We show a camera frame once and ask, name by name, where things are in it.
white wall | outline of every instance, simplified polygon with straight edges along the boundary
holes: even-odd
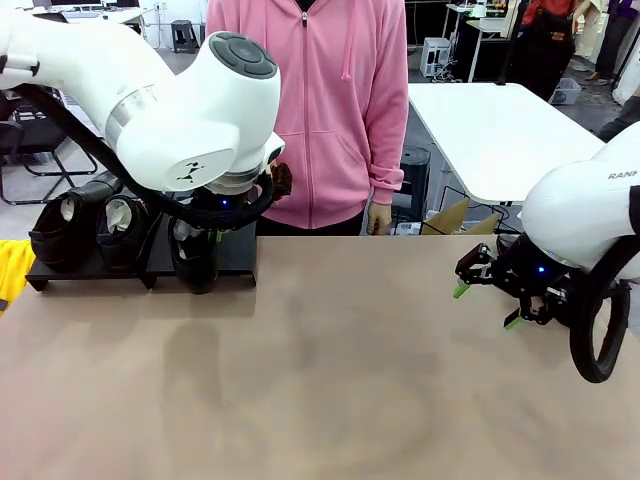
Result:
[[[160,5],[160,10],[155,10],[156,5]],[[173,48],[171,22],[174,20],[191,20],[198,37],[200,25],[206,21],[207,0],[140,0],[140,6],[154,9],[144,16],[147,38],[154,48]]]

tabletop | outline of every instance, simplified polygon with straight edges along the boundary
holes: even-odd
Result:
[[[446,7],[449,10],[453,10],[456,13],[470,12],[471,10],[473,10],[473,5],[463,6],[463,5],[456,5],[454,3],[447,3]]]
[[[521,85],[416,83],[409,98],[469,196],[485,204],[523,203],[545,174],[604,145]]]
[[[452,299],[484,237],[271,238],[258,286],[51,284],[0,322],[2,480],[628,480],[631,334],[604,384],[553,322]]]
[[[502,32],[502,28],[504,26],[504,22],[494,22],[494,24],[489,25],[480,25],[480,20],[469,20],[467,24],[471,25],[473,28],[480,30],[482,33],[500,33]]]

black cable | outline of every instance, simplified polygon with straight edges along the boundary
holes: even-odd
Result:
[[[502,233],[506,233],[507,235],[521,235],[522,234],[522,232],[516,230],[513,227],[510,227],[509,225],[500,226],[500,224],[498,224],[498,228],[496,228],[493,233],[496,234],[496,235],[500,235]]]
[[[569,345],[576,368],[588,382],[604,382],[616,365],[629,319],[631,294],[626,284],[622,293],[611,296],[611,318],[597,359],[593,351],[593,326],[616,276],[638,252],[639,237],[619,238],[579,284],[576,294],[579,303],[574,307],[576,318],[569,332]]]
[[[461,197],[468,198],[469,200],[471,200],[471,197],[469,197],[469,195],[467,195],[465,192],[461,192],[460,190],[457,190],[457,189],[447,185],[447,186],[444,187],[444,190],[442,192],[442,198],[440,199],[440,210],[442,210],[442,206],[444,205],[444,199],[445,199],[445,196],[447,194],[447,190],[451,190],[452,192],[457,193]],[[488,208],[489,210],[491,210],[491,212],[493,212],[493,213],[499,212],[502,215],[502,217],[500,219],[500,222],[506,222],[507,220],[509,220],[511,218],[511,213],[505,207],[502,207],[500,205],[486,205],[484,203],[479,203],[479,202],[476,202],[474,200],[471,200],[471,202],[475,203],[476,205],[469,206],[468,207],[469,210],[473,210],[473,209],[476,209],[478,207],[485,207],[485,208]]]
[[[424,229],[428,228],[429,230],[433,230],[436,233],[439,233],[440,235],[449,235],[448,233],[444,233],[442,230],[440,230],[439,228],[434,227],[433,225],[429,225],[427,222],[429,220],[425,220],[424,222],[422,222],[422,225],[420,226],[420,235],[424,235]]]
[[[257,185],[262,189],[260,197],[254,203],[244,205],[235,211],[213,212],[183,205],[161,192],[149,190],[137,183],[118,160],[113,150],[42,87],[23,84],[13,90],[24,98],[29,99],[33,105],[53,120],[68,137],[83,150],[93,155],[111,173],[120,178],[141,200],[158,206],[163,212],[177,217],[193,227],[206,230],[238,229],[256,221],[273,203],[275,190],[273,181],[269,175],[262,173],[257,182]]]

pink hoodie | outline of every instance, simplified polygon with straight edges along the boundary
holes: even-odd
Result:
[[[307,14],[296,0],[210,0],[207,30],[252,38],[281,69],[275,131],[293,191],[267,218],[336,224],[364,209],[371,187],[391,203],[409,108],[404,0],[316,0]]]

robot logo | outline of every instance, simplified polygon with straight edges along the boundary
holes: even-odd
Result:
[[[609,175],[609,180],[616,180],[618,178],[627,178],[627,177],[635,177],[638,172],[636,170],[632,170],[630,172],[620,172],[620,173],[612,173]]]
[[[200,165],[200,163],[198,162],[187,163],[185,166],[189,167],[189,173],[187,173],[184,177],[178,177],[178,180],[188,180],[189,183],[193,183],[192,175],[198,170],[202,170],[204,168],[204,165]]]

